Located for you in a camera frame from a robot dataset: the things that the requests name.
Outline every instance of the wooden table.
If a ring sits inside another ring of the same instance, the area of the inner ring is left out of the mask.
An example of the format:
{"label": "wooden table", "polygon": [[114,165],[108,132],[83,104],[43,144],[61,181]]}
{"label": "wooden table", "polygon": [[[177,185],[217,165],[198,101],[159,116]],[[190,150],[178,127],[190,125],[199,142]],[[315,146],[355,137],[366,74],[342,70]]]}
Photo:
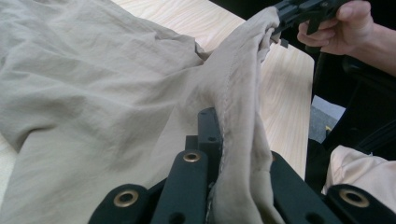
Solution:
{"label": "wooden table", "polygon": [[[190,35],[206,51],[244,20],[207,0],[113,0],[136,17]],[[272,45],[262,64],[262,120],[273,151],[304,177],[314,61],[293,46]],[[0,135],[0,204],[17,154]]]}

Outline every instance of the human hand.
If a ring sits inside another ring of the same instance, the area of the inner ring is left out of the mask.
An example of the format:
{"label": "human hand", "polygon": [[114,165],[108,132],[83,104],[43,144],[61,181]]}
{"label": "human hand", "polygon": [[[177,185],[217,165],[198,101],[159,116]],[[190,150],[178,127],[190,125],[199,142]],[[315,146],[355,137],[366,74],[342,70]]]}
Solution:
{"label": "human hand", "polygon": [[373,37],[374,22],[371,5],[366,1],[350,1],[343,4],[334,19],[324,21],[312,35],[307,35],[308,23],[299,26],[297,39],[311,47],[321,47],[322,52],[350,54],[359,45]]}

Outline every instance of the beige fabric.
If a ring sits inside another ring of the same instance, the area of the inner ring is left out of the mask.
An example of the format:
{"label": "beige fabric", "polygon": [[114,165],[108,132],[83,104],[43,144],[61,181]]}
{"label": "beige fabric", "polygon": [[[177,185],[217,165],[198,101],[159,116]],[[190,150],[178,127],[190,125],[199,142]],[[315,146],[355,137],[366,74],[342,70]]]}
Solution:
{"label": "beige fabric", "polygon": [[210,106],[224,137],[210,221],[282,222],[257,94],[273,7],[208,57],[107,0],[0,4],[0,132],[19,151],[0,223],[86,223],[115,187],[153,186]]}
{"label": "beige fabric", "polygon": [[364,189],[396,213],[396,161],[338,147],[331,155],[323,193],[337,184]]}

